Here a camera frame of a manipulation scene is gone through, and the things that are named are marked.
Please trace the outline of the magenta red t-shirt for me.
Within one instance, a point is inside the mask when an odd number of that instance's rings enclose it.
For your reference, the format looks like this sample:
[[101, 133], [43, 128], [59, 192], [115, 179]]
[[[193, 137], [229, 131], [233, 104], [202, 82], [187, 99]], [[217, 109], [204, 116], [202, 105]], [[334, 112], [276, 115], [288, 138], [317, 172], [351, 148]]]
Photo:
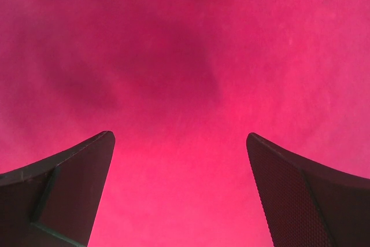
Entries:
[[1, 0], [1, 171], [105, 130], [90, 246], [271, 246], [249, 133], [369, 177], [369, 0]]

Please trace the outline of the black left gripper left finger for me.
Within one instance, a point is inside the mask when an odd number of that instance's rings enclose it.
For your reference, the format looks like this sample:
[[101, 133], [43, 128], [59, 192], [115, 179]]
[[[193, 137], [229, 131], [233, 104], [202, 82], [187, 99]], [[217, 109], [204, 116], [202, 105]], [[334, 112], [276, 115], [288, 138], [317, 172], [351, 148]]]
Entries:
[[114, 145], [103, 131], [1, 174], [1, 246], [87, 246]]

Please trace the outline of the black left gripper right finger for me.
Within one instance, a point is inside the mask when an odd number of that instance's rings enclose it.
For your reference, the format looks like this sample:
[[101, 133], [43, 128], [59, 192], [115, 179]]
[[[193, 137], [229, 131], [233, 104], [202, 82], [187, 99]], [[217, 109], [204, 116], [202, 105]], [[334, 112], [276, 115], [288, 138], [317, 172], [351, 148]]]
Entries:
[[246, 148], [274, 246], [369, 246], [369, 179], [256, 133]]

